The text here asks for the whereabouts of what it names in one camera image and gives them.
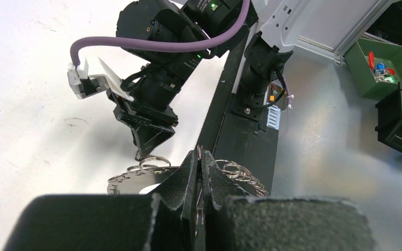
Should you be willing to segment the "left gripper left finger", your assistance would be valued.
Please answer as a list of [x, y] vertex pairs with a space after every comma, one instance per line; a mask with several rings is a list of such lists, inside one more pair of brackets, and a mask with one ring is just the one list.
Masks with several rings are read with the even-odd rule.
[[199, 151], [189, 151], [179, 168], [152, 191], [158, 193], [164, 204], [181, 220], [194, 219], [198, 192], [198, 162]]

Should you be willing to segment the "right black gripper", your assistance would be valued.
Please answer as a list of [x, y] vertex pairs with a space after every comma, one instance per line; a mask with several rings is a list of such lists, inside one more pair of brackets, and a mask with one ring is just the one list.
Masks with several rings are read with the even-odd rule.
[[178, 116], [171, 107], [160, 110], [143, 101], [128, 101], [111, 89], [106, 91], [106, 95], [116, 105], [115, 118], [131, 129], [133, 143], [137, 147], [135, 160], [148, 157], [157, 146], [175, 134]]

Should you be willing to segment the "metal disc with keyrings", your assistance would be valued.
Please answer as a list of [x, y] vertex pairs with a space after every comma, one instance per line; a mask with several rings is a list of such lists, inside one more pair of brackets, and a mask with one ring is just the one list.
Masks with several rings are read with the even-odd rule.
[[[244, 166], [224, 159], [218, 159], [216, 163], [227, 177], [241, 185], [250, 194], [257, 196], [267, 194], [259, 180]], [[125, 173], [108, 180], [107, 192], [110, 195], [149, 193], [171, 176], [177, 168], [177, 166], [170, 165], [159, 167], [152, 163], [144, 163], [142, 166], [130, 166]], [[263, 250], [265, 248], [270, 250], [275, 247], [276, 242], [270, 231], [271, 225], [265, 222], [262, 216], [249, 214], [252, 205], [242, 204], [241, 207], [243, 214], [237, 216], [235, 223], [229, 222], [224, 227], [236, 239], [226, 241], [225, 244], [236, 244], [248, 250]], [[125, 226], [116, 227], [115, 235], [129, 239], [132, 242], [139, 240], [143, 236], [140, 233], [140, 228], [143, 226], [143, 223], [139, 221], [141, 215], [143, 215], [143, 211], [138, 207], [133, 209], [131, 216], [123, 215], [120, 221]], [[165, 230], [162, 235], [164, 243], [169, 244], [171, 248], [176, 250], [191, 249], [197, 240], [195, 226], [201, 225], [202, 222], [203, 219], [198, 219], [196, 216], [191, 221], [179, 220], [176, 224], [168, 222], [165, 227], [169, 227], [169, 229]]]

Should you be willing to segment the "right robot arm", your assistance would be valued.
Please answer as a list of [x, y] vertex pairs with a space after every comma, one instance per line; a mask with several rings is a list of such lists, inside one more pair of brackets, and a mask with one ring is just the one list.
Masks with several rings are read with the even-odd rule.
[[182, 8], [169, 1], [134, 1], [120, 12], [114, 37], [80, 39], [70, 54], [78, 65], [80, 48], [103, 45], [149, 62], [110, 86], [141, 160], [174, 134], [177, 115], [170, 103], [199, 62], [233, 49], [257, 20], [250, 1], [187, 1]]

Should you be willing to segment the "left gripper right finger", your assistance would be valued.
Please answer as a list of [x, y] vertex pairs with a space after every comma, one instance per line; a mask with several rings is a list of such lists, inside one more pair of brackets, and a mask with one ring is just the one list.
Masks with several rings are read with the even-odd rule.
[[251, 195], [221, 171], [210, 151], [201, 151], [200, 163], [206, 215], [220, 211], [228, 196]]

